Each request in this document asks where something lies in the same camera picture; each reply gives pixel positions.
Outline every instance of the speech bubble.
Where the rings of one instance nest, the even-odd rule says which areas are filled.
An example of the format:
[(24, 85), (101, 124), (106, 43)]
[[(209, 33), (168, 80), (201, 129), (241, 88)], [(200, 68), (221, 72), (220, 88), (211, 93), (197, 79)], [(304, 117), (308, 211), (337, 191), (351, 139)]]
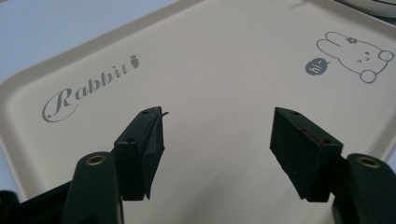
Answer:
[(305, 66), (305, 71), (312, 76), (322, 75), (327, 70), (327, 64), (326, 60), (316, 58)]

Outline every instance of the rabbit face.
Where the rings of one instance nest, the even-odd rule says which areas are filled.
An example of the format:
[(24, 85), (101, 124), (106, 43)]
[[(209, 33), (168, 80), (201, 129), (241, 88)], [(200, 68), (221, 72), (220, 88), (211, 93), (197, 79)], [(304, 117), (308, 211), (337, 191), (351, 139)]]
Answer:
[(345, 68), (360, 74), (361, 80), (366, 83), (373, 83), (376, 75), (394, 57), (390, 51), (335, 32), (327, 33), (326, 39), (319, 40), (317, 45), (323, 53), (338, 59)]

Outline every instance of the white surface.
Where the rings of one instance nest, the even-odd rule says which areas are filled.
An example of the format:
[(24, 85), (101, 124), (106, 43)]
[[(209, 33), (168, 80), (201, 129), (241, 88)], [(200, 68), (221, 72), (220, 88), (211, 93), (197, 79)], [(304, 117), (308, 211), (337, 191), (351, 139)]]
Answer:
[[(155, 194), (149, 202), (126, 203), (127, 222), (328, 220), (330, 204), (300, 201), (268, 149), (274, 107), (325, 127), (346, 145), (344, 154), (383, 156), (394, 135), (395, 61), (369, 85), (320, 51), (317, 41), (327, 43), (327, 34), (337, 31), (395, 52), (396, 34), (333, 2), (302, 2), (205, 1), (131, 35), (133, 22), (117, 33), (126, 35), (122, 39), (112, 42), (110, 33), (9, 79), (0, 88), (0, 128), (24, 196), (69, 180), (71, 164), (111, 148), (142, 108), (162, 105), (171, 114), (164, 120), (167, 150)], [(91, 51), (97, 43), (111, 47)], [(138, 69), (129, 63), (133, 54), (141, 60)], [(331, 62), (320, 77), (304, 70), (316, 57)], [(81, 93), (88, 80), (121, 64), (129, 64), (122, 81), (80, 101), (73, 94), (78, 110), (70, 118), (55, 124), (41, 118), (56, 92)]]
[[(176, 0), (11, 0), (0, 3), (0, 82)], [(0, 150), (0, 189), (16, 190)]]

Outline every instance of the brass insert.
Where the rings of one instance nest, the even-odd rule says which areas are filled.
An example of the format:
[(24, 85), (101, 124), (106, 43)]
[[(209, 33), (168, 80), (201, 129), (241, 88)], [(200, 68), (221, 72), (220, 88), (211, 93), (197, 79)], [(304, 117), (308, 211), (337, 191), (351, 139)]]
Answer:
[(359, 157), (358, 161), (361, 164), (363, 164), (365, 166), (368, 166), (370, 168), (379, 168), (381, 166), (381, 164), (379, 164), (378, 161), (375, 161), (375, 160), (373, 160), (371, 158), (368, 158), (368, 157)]
[(99, 165), (100, 163), (104, 162), (105, 160), (106, 160), (105, 156), (97, 155), (97, 156), (92, 156), (89, 159), (87, 159), (86, 163), (88, 165)]

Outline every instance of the rabbit ear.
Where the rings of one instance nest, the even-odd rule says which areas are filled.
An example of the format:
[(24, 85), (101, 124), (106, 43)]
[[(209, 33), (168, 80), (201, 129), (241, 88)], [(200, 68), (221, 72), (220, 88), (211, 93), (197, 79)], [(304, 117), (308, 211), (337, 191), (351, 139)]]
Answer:
[(329, 40), (319, 40), (317, 42), (318, 49), (320, 49), (323, 53), (332, 56), (334, 58), (339, 58), (341, 54), (341, 47), (339, 45), (334, 44)]
[(347, 36), (338, 34), (336, 32), (329, 32), (326, 34), (326, 39), (333, 42), (335, 45), (342, 47), (347, 43)]

